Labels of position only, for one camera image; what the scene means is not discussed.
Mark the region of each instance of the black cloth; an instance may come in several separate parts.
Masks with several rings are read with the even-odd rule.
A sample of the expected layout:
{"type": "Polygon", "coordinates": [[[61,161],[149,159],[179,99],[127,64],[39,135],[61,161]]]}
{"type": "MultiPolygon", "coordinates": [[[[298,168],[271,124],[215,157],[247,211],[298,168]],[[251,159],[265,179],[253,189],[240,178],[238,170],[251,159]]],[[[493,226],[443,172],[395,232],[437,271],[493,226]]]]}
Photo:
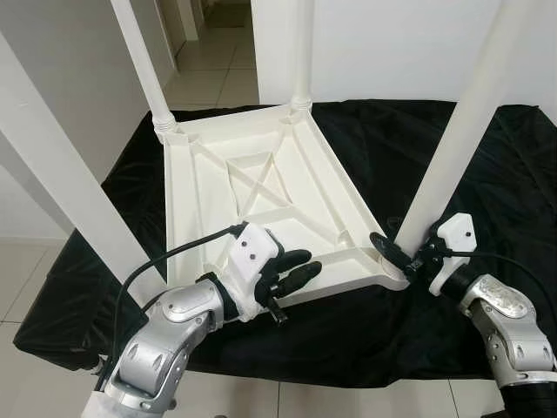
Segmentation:
{"type": "MultiPolygon", "coordinates": [[[[399,228],[454,104],[358,100],[315,104],[312,114],[377,221],[390,237],[399,228]]],[[[176,111],[177,120],[235,111],[176,111]]],[[[103,188],[145,251],[164,251],[163,149],[145,116],[103,188]]],[[[479,250],[529,266],[557,300],[557,129],[536,107],[498,109],[446,216],[473,215],[479,250]]],[[[528,295],[539,325],[557,347],[548,305],[520,270],[497,260],[476,266],[528,295]]],[[[165,267],[158,267],[165,275],[165,267]]],[[[15,343],[69,369],[90,367],[111,343],[119,284],[74,232],[15,343]]],[[[189,368],[350,388],[385,386],[400,378],[488,377],[479,334],[447,298],[425,286],[404,292],[379,286],[286,309],[289,324],[268,314],[210,334],[189,368]]],[[[141,324],[131,298],[128,326],[141,324]]]]}

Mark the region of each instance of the white wall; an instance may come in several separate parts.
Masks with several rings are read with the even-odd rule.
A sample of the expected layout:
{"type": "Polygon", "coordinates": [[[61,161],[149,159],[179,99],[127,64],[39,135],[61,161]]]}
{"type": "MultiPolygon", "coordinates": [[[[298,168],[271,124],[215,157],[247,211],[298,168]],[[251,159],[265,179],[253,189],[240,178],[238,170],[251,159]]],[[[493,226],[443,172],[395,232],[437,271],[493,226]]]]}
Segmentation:
{"type": "MultiPolygon", "coordinates": [[[[155,0],[132,0],[132,4],[159,80],[165,84],[174,68],[155,0]]],[[[2,0],[0,31],[85,163],[102,181],[148,110],[110,1],[2,0]]],[[[11,173],[10,179],[0,179],[1,194],[5,189],[18,196],[25,190],[56,221],[49,224],[48,217],[36,217],[44,222],[39,225],[31,219],[35,209],[30,209],[28,222],[10,229],[2,227],[1,219],[0,236],[43,237],[57,225],[66,232],[71,229],[1,135],[0,166],[11,173]],[[15,192],[14,181],[23,189],[15,192]]],[[[22,199],[26,198],[11,203],[3,199],[3,216],[10,213],[21,220],[25,213],[17,212],[22,199]]]]}
{"type": "MultiPolygon", "coordinates": [[[[259,96],[289,101],[296,0],[252,0],[259,96]]],[[[458,100],[500,0],[316,0],[314,101],[458,100]]],[[[517,49],[505,104],[557,122],[557,2],[540,0],[517,49]]]]}

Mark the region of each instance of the white pillar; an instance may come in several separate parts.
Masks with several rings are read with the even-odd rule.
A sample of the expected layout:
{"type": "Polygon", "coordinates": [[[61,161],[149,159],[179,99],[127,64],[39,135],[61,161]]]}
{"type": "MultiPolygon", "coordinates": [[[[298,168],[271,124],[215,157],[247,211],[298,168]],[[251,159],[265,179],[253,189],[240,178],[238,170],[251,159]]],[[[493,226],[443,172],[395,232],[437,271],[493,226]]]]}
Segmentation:
{"type": "Polygon", "coordinates": [[[174,131],[176,120],[168,110],[164,94],[158,83],[157,73],[153,67],[149,52],[145,46],[138,21],[133,14],[130,0],[111,0],[120,30],[130,52],[131,61],[136,67],[139,82],[143,88],[151,113],[156,133],[174,131]]]}
{"type": "Polygon", "coordinates": [[[446,126],[395,242],[408,254],[445,211],[506,90],[513,49],[536,0],[502,0],[462,98],[446,126]]]}
{"type": "MultiPolygon", "coordinates": [[[[0,32],[0,131],[120,282],[148,261],[0,32]]],[[[155,268],[130,287],[142,306],[165,290],[155,268]]]]}
{"type": "Polygon", "coordinates": [[[314,0],[297,0],[294,88],[291,106],[294,110],[312,107],[313,11],[314,0]]]}

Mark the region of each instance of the black wire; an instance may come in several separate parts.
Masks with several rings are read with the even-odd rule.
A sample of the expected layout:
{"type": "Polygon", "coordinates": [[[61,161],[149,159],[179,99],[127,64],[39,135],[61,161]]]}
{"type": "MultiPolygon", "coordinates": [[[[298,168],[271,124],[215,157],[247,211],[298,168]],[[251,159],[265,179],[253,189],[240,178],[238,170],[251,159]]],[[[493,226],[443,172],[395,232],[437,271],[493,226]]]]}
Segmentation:
{"type": "Polygon", "coordinates": [[[530,270],[528,267],[524,266],[523,264],[519,263],[516,260],[509,259],[508,257],[505,257],[504,255],[499,255],[499,254],[495,254],[495,253],[483,253],[481,251],[466,252],[466,251],[448,250],[446,252],[446,255],[456,256],[456,257],[489,257],[489,258],[492,258],[492,259],[505,261],[509,264],[512,264],[513,266],[518,267],[520,270],[522,270],[524,273],[526,273],[528,276],[530,276],[530,278],[534,281],[534,284],[538,287],[540,292],[543,294],[547,304],[549,305],[549,311],[551,312],[551,315],[553,316],[555,329],[557,329],[557,313],[555,312],[554,302],[551,299],[551,297],[549,296],[549,294],[547,293],[547,290],[546,290],[545,286],[543,285],[542,281],[540,280],[540,278],[537,277],[534,274],[534,272],[532,272],[532,270],[530,270]]]}
{"type": "MultiPolygon", "coordinates": [[[[227,228],[225,228],[221,231],[218,231],[217,233],[212,233],[211,235],[207,235],[206,237],[196,239],[192,242],[185,243],[182,246],[177,246],[176,248],[170,250],[169,252],[166,252],[166,253],[158,256],[156,259],[147,261],[142,266],[136,268],[128,276],[128,278],[122,284],[122,287],[120,287],[120,291],[118,292],[118,296],[116,298],[116,306],[114,307],[114,322],[113,322],[113,330],[112,330],[113,334],[112,334],[111,353],[108,356],[108,358],[106,360],[106,363],[104,364],[103,370],[101,371],[101,373],[98,376],[97,384],[95,385],[94,390],[98,391],[98,390],[101,389],[101,387],[103,386],[103,382],[106,379],[109,370],[111,370],[112,363],[114,363],[115,359],[118,358],[118,355],[119,355],[119,349],[118,349],[118,329],[119,329],[118,319],[119,318],[118,317],[120,315],[122,300],[123,300],[124,294],[128,292],[128,288],[131,286],[133,281],[139,276],[139,274],[141,274],[145,270],[155,266],[160,261],[169,259],[170,257],[172,257],[172,256],[174,256],[178,253],[182,253],[184,251],[190,250],[190,249],[192,249],[196,246],[201,246],[203,244],[206,244],[207,242],[213,241],[213,240],[218,239],[220,237],[224,237],[228,233],[232,233],[234,235],[239,235],[243,228],[244,228],[244,225],[229,226],[229,227],[227,227],[227,228]]],[[[146,312],[149,309],[149,307],[151,307],[152,304],[155,303],[155,301],[157,299],[158,299],[158,297],[153,298],[149,302],[147,302],[147,304],[143,307],[142,311],[146,312]]]]}

